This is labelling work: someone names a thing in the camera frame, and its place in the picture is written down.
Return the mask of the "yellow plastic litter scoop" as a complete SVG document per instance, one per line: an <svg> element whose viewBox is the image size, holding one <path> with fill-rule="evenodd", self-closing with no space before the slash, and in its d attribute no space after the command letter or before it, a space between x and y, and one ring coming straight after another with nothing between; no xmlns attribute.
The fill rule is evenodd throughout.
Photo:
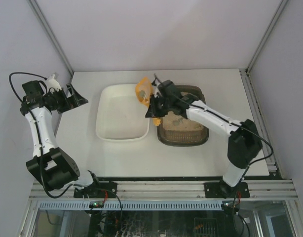
<svg viewBox="0 0 303 237"><path fill-rule="evenodd" d="M159 126L161 118L154 114L157 98L161 98L161 93L158 89L160 82L154 75L154 81L150 81L147 77L142 78L135 86L135 94L138 101L148 108L146 115L152 118L153 124Z"/></svg>

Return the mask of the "dark translucent litter box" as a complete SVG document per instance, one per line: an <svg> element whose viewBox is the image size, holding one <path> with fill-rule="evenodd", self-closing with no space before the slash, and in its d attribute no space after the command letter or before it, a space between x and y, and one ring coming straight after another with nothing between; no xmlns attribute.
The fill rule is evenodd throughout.
<svg viewBox="0 0 303 237"><path fill-rule="evenodd" d="M172 122L179 120L180 124L174 126ZM157 136L161 143L167 146L190 147L199 146L209 138L209 129L201 125L201 129L195 130L194 126L199 123L169 111L161 118L161 124L157 126Z"/></svg>

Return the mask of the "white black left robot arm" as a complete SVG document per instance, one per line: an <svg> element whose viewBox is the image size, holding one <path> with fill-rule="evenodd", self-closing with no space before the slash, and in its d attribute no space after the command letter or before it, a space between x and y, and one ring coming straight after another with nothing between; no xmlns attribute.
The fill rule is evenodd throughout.
<svg viewBox="0 0 303 237"><path fill-rule="evenodd" d="M22 85L25 96L20 112L27 119L33 138L33 157L26 162L27 170L40 182L46 194L51 198L51 191L71 186L80 189L91 186L94 182L90 171L81 171L77 163L56 141L52 126L52 112L64 112L88 103L69 83L67 96L60 84L54 79L33 80Z"/></svg>

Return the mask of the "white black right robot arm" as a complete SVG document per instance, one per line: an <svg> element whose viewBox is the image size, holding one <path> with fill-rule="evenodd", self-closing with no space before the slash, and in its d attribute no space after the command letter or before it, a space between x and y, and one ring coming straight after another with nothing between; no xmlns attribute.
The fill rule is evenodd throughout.
<svg viewBox="0 0 303 237"><path fill-rule="evenodd" d="M145 82L146 89L140 89L142 102L148 107L145 117L160 119L170 112L197 122L223 137L227 145L229 165L219 182L219 191L228 197L242 181L251 161L262 150L262 141L255 123L246 119L231 119L210 108L192 93L182 92L172 81L161 82L158 78Z"/></svg>

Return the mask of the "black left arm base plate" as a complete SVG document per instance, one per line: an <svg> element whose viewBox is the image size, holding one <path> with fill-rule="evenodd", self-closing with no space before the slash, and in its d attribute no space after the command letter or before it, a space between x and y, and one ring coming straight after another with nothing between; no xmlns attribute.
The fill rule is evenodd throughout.
<svg viewBox="0 0 303 237"><path fill-rule="evenodd" d="M75 187L74 198L115 198L117 183L115 182L93 182L87 187Z"/></svg>

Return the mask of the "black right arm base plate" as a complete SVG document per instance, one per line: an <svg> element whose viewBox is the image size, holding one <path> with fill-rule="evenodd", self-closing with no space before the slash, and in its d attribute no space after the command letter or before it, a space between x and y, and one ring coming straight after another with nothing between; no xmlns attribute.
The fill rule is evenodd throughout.
<svg viewBox="0 0 303 237"><path fill-rule="evenodd" d="M230 187L222 182L205 182L204 191L206 198L233 198L238 192L242 198L250 197L246 182L240 182L235 187Z"/></svg>

